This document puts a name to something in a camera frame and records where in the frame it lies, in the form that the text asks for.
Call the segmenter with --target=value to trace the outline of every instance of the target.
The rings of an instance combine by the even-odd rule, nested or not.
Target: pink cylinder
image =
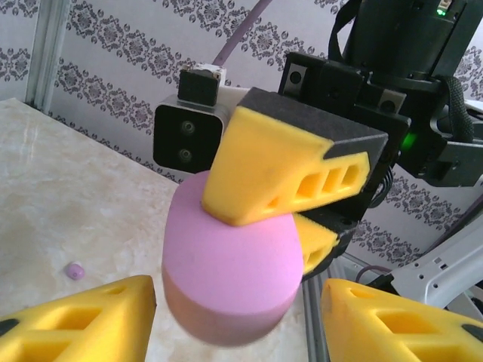
[[[296,296],[303,257],[292,215],[233,227],[201,206],[208,172],[174,193],[165,229],[162,278],[171,313],[212,345],[265,336]]]

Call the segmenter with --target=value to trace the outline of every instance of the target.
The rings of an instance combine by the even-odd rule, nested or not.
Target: patterned wallpaper
[[[181,67],[195,61],[211,62],[256,2],[72,0],[49,115],[155,172],[181,181],[152,160],[153,112],[176,92]],[[6,15],[0,17],[30,19],[19,3],[36,2],[0,0],[2,14],[6,9]],[[341,0],[273,2],[227,60],[227,84],[276,90],[287,51],[326,54],[335,14],[342,4]],[[348,33],[349,29],[340,33],[341,43]],[[0,47],[9,59],[9,63],[0,63],[0,74],[9,69],[11,83],[23,71],[21,62],[10,59],[19,52],[28,59],[31,48],[1,41]],[[466,97],[476,100],[483,100],[482,48],[483,26],[457,70]],[[436,189],[397,167],[388,198],[367,212],[348,252],[370,264],[404,265],[424,252],[482,192],[481,186]]]
[[[24,100],[40,0],[0,0],[0,100]]]

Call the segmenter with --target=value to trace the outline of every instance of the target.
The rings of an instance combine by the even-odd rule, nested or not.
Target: wall
[[[0,100],[25,100],[40,0],[0,0]]]
[[[153,111],[176,91],[183,64],[211,62],[256,0],[72,0],[49,114],[145,166]],[[287,51],[325,55],[339,0],[276,0],[226,62],[230,85],[276,90]],[[348,34],[340,35],[344,43]],[[467,97],[483,98],[483,29],[458,69]],[[417,258],[481,194],[435,189],[395,169],[395,184],[369,210],[349,252],[396,267]]]

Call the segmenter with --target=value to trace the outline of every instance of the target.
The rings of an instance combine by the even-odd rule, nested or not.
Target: small pink ball
[[[84,277],[85,272],[79,264],[72,262],[67,266],[66,274],[74,281],[78,281],[79,279],[82,279]]]

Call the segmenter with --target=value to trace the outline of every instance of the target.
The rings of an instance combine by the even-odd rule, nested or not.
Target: marble surface
[[[204,345],[177,326],[160,272],[175,183],[17,100],[0,102],[0,145],[0,315],[147,274],[158,299],[147,362],[308,360],[301,292],[276,330],[244,348]],[[63,272],[73,261],[80,281]]]

